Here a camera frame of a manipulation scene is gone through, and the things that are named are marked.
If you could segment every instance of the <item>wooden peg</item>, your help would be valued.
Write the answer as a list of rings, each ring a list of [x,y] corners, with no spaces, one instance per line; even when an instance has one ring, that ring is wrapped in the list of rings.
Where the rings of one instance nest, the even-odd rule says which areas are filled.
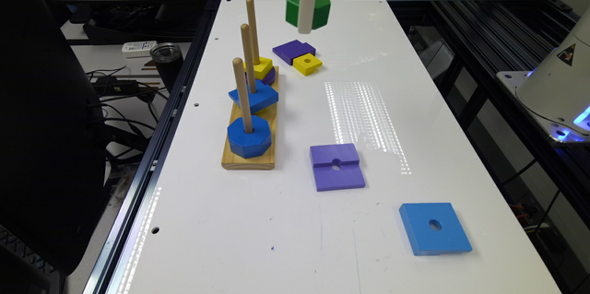
[[[248,25],[250,25],[250,42],[252,43],[252,57],[255,65],[260,64],[260,53],[258,52],[258,30],[256,28],[256,12],[254,0],[246,0],[248,10]]]
[[[246,89],[246,77],[243,75],[243,61],[240,58],[233,59],[233,74],[236,76],[236,86],[240,96],[240,109],[242,110],[243,131],[250,134],[252,129],[252,115],[250,114],[250,102]]]
[[[252,44],[250,43],[250,27],[242,24],[242,47],[243,57],[246,61],[246,75],[248,76],[248,87],[250,93],[256,93],[256,76],[254,75],[254,62],[252,60]]]

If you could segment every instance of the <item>purple square block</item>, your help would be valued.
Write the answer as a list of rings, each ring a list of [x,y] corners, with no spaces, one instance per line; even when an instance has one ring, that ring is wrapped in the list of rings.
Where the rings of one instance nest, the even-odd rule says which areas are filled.
[[[290,41],[283,45],[279,45],[273,49],[273,52],[283,59],[285,63],[293,65],[293,59],[301,57],[304,54],[310,53],[315,55],[315,48],[308,43],[301,43],[300,41]]]
[[[318,192],[365,186],[354,144],[310,147],[310,156]]]

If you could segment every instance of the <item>blue square block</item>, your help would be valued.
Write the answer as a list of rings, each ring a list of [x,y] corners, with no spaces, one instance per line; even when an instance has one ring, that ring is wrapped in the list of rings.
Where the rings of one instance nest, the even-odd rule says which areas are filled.
[[[469,239],[450,203],[404,203],[399,213],[414,255],[471,252]]]
[[[230,98],[240,107],[238,89],[230,91]],[[251,94],[250,88],[248,88],[248,101],[250,101],[250,113],[256,113],[276,103],[278,101],[278,92],[257,79],[256,93]]]
[[[354,144],[310,147],[310,157],[318,192],[365,186]]]

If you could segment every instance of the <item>small hole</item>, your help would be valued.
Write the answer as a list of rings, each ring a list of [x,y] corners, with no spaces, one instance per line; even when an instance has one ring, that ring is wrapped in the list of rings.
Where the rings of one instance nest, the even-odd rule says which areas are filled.
[[[433,220],[429,221],[429,225],[431,225],[431,229],[434,229],[434,230],[443,229],[443,225],[441,225],[441,223],[438,222],[438,220],[433,219]]]
[[[340,159],[333,159],[332,160],[332,170],[340,171],[341,165],[342,165],[342,162],[340,161]]]

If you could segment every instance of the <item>black cylinder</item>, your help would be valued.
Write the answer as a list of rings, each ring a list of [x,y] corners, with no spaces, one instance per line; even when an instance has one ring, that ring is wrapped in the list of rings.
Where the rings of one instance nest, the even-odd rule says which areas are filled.
[[[158,44],[149,51],[149,54],[156,63],[164,86],[168,92],[172,93],[176,77],[178,77],[184,62],[180,46],[173,43]]]

